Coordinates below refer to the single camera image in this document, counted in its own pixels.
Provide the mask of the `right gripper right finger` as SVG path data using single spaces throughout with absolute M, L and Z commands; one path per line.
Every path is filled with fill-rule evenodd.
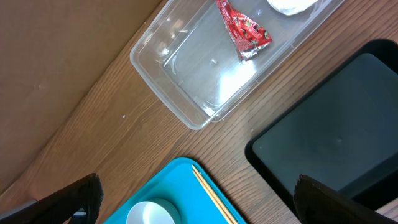
M 306 224 L 397 224 L 307 175 L 296 183 L 294 205 L 298 219 Z

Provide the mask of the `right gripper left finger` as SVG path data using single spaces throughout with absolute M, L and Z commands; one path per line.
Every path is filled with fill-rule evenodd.
M 104 197 L 98 174 L 86 177 L 1 219 L 1 223 L 95 223 Z

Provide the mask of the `red sauce packet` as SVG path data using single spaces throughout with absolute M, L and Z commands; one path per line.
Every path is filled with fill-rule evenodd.
M 236 10 L 228 0 L 215 2 L 240 60 L 249 60 L 272 42 L 265 28 Z

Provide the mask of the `white napkin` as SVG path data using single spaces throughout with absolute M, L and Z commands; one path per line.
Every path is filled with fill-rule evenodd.
M 298 14 L 317 1 L 318 0 L 267 0 L 273 9 L 286 16 Z

